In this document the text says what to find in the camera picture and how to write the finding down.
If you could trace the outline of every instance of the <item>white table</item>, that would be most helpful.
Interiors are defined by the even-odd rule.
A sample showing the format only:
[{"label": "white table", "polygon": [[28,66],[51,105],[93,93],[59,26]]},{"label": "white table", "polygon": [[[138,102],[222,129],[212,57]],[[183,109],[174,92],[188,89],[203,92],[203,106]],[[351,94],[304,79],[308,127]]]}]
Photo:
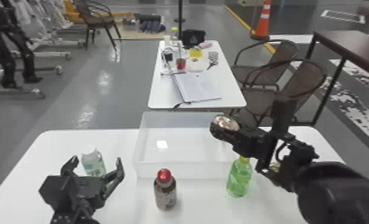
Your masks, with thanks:
[{"label": "white table", "polygon": [[[182,104],[180,109],[192,110],[192,109],[222,109],[222,108],[242,108],[246,106],[246,100],[238,87],[237,81],[231,72],[230,66],[227,63],[224,53],[219,45],[218,41],[212,42],[212,46],[207,49],[203,49],[202,58],[196,62],[197,67],[203,68],[204,72],[201,74],[212,84],[216,89],[221,99],[205,102],[194,102],[190,105]],[[179,90],[175,86],[170,76],[161,76],[163,71],[163,62],[161,52],[165,49],[165,42],[159,42],[158,52],[156,54],[156,62],[154,68],[154,76],[151,84],[150,97],[148,99],[148,108],[152,110],[170,110],[176,104],[182,102]],[[209,70],[206,70],[209,65],[208,52],[216,51],[219,54],[219,64],[213,66]],[[187,60],[187,67],[191,67],[194,63],[191,60]]]},{"label": "white table", "polygon": [[[291,127],[301,141],[315,146],[322,160],[341,161],[323,136],[312,127]],[[125,179],[105,206],[94,214],[101,224],[115,223],[305,223],[296,196],[275,187],[269,180],[253,174],[249,193],[230,197],[225,179],[191,181],[178,179],[178,204],[168,212],[157,209],[152,180],[137,180],[132,153],[138,130],[61,130],[41,134],[0,186],[0,223],[48,224],[52,208],[38,193],[47,175],[59,174],[72,156],[90,146],[103,154],[107,170],[114,169],[122,157]],[[84,174],[82,165],[76,168]]]}]

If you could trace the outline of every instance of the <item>dark table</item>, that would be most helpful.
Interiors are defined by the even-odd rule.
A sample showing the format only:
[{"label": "dark table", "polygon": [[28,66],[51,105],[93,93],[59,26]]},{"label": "dark table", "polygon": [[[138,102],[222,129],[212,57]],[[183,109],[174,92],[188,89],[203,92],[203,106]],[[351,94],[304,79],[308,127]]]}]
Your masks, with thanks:
[{"label": "dark table", "polygon": [[322,45],[331,49],[342,56],[339,66],[337,66],[336,72],[326,90],[325,95],[319,105],[317,112],[312,120],[312,125],[315,125],[322,113],[330,92],[333,89],[334,84],[341,74],[344,63],[349,60],[356,64],[358,67],[369,72],[369,36],[357,30],[335,30],[335,31],[322,31],[314,32],[314,37],[309,45],[308,52],[305,58],[310,58],[314,51],[316,42],[320,42]]}]

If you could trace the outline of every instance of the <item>green plastic bottle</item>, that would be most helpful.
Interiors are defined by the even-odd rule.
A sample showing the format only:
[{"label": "green plastic bottle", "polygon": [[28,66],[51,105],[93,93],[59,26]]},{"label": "green plastic bottle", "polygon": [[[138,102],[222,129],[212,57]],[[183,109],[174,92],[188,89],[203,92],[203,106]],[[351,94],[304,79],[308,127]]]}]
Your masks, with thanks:
[{"label": "green plastic bottle", "polygon": [[251,180],[252,166],[249,158],[240,156],[233,162],[227,180],[226,188],[229,195],[242,197],[247,193],[248,183]]}]

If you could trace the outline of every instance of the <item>notebook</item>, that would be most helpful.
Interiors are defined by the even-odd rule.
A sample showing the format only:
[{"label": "notebook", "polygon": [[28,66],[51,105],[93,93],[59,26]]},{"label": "notebook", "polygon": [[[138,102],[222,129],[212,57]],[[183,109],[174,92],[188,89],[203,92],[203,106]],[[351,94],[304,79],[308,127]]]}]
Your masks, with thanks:
[{"label": "notebook", "polygon": [[205,75],[183,73],[173,74],[172,78],[184,102],[202,102],[222,98]]}]

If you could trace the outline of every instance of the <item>blue object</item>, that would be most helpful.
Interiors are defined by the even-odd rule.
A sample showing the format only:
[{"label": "blue object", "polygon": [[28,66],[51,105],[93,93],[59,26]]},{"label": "blue object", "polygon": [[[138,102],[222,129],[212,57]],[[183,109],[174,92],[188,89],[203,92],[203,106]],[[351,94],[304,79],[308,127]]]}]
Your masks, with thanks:
[{"label": "blue object", "polygon": [[139,26],[139,31],[144,32],[146,27],[147,27],[147,22],[146,21],[142,22]]},{"label": "blue object", "polygon": [[159,30],[159,21],[152,22],[152,33],[157,33]]},{"label": "blue object", "polygon": [[147,21],[147,28],[145,28],[145,31],[152,32],[152,21]]},{"label": "blue object", "polygon": [[157,33],[163,32],[163,31],[165,31],[165,30],[166,30],[166,26],[165,26],[163,23],[161,23],[161,24],[159,25],[159,29],[158,29]]}]

